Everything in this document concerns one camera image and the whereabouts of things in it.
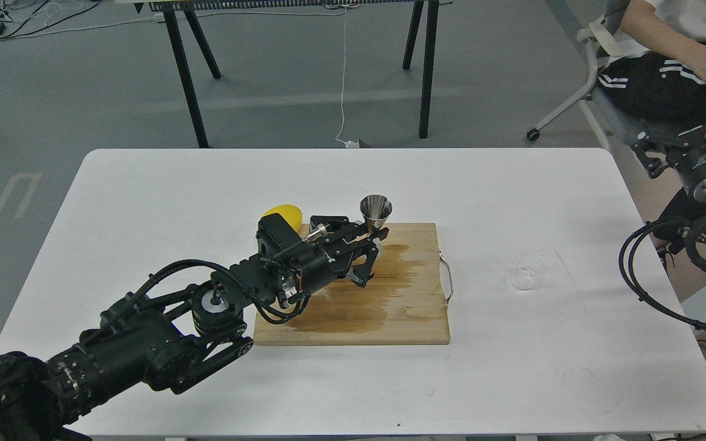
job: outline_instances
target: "office chair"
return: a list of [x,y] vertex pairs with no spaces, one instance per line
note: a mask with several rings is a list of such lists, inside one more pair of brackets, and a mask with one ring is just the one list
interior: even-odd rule
[[599,112],[606,120],[612,134],[628,146],[636,142],[638,134],[645,130],[645,126],[649,126],[650,130],[659,134],[678,134],[683,129],[674,127],[661,122],[648,122],[639,118],[633,117],[630,114],[616,108],[611,103],[607,95],[601,90],[598,79],[598,59],[605,56],[622,56],[623,52],[620,45],[614,39],[613,34],[620,28],[620,22],[625,15],[625,8],[628,7],[630,0],[608,0],[604,9],[604,13],[597,20],[590,23],[587,28],[581,29],[577,33],[577,41],[585,44],[585,59],[588,64],[588,78],[585,84],[577,90],[571,97],[546,118],[542,119],[535,127],[527,131],[527,139],[535,141],[541,136],[541,129],[549,124],[552,120],[560,116],[561,113],[568,110],[574,104],[579,104],[579,108],[585,115],[588,124],[593,133],[596,134],[596,139],[601,147],[606,151],[611,151],[610,142],[601,128],[601,124],[593,114],[592,109],[588,105],[588,101],[594,101],[598,106]]

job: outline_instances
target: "white table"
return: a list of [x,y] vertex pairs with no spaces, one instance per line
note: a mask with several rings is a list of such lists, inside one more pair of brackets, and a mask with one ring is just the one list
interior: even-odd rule
[[[691,329],[638,302],[620,279],[617,252],[642,223],[613,159],[599,149],[93,151],[34,262],[0,353],[46,360],[166,263],[230,265],[254,254],[257,220],[272,206],[358,218],[359,200],[372,193],[392,199],[389,222],[437,223],[456,290],[448,346],[255,346],[181,396],[141,383],[72,429],[706,431],[706,365]],[[543,287],[518,292],[506,273],[530,249],[555,252],[562,266],[551,266]],[[679,310],[655,253],[645,249],[637,262],[644,287]],[[193,271],[154,295],[208,274]],[[252,310],[246,320],[250,332]]]

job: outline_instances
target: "metal handle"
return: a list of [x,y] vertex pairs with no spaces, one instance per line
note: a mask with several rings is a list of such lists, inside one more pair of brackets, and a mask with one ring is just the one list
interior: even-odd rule
[[446,307],[449,307],[449,301],[451,300],[451,297],[454,295],[454,277],[451,276],[451,265],[449,265],[448,260],[446,260],[445,257],[443,257],[443,251],[438,251],[438,254],[440,255],[440,263],[443,263],[443,265],[446,266],[446,270],[449,272],[449,296],[446,298]]

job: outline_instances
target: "striped pants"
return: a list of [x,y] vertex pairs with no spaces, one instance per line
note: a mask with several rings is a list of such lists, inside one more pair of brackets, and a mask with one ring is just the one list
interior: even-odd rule
[[636,117],[687,129],[706,124],[706,84],[676,59],[652,52],[617,59],[598,80],[617,108]]

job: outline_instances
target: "clear glass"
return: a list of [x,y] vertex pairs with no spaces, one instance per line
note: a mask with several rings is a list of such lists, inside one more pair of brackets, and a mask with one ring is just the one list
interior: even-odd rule
[[535,251],[529,251],[519,255],[516,265],[508,274],[508,280],[517,290],[532,290],[546,271],[547,262],[544,256]]

